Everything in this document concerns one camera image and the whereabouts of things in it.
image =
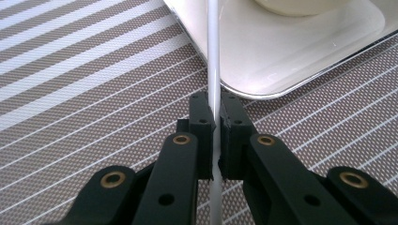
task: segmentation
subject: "gray striped fabric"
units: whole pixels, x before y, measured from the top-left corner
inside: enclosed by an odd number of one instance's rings
[[[361,168],[398,195],[398,36],[285,97],[242,99],[322,175]],[[0,223],[56,221],[91,175],[156,160],[207,68],[161,0],[0,3]],[[253,224],[227,181],[225,224]],[[208,224],[199,182],[197,224]]]

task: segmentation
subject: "white tray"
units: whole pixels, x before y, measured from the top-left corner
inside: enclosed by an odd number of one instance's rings
[[[207,0],[164,0],[207,58]],[[219,0],[222,85],[244,98],[277,98],[398,30],[398,0],[350,0],[284,17],[254,0]]]

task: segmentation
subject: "white rod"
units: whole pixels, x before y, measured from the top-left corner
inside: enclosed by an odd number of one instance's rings
[[[210,225],[222,224],[222,175],[218,166],[220,144],[220,48],[219,48],[219,3],[207,0],[207,79],[208,105],[213,111],[216,129],[213,134],[213,177],[210,181]]]

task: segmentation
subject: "striped tablecloth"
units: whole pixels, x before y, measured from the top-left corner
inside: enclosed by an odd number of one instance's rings
[[[398,36],[285,97],[242,99],[305,166],[361,168],[398,194]],[[188,117],[207,68],[161,0],[0,1],[0,224],[56,221],[91,175],[138,171]],[[223,222],[253,224],[227,181]],[[199,183],[197,224],[208,224]]]

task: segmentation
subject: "table surface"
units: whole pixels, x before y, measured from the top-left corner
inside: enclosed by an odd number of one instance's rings
[[[242,99],[311,171],[360,168],[398,195],[398,36],[277,99]],[[0,223],[56,221],[91,175],[156,160],[207,66],[161,0],[0,4]],[[223,222],[253,224],[242,182]],[[199,182],[197,224],[208,224]]]

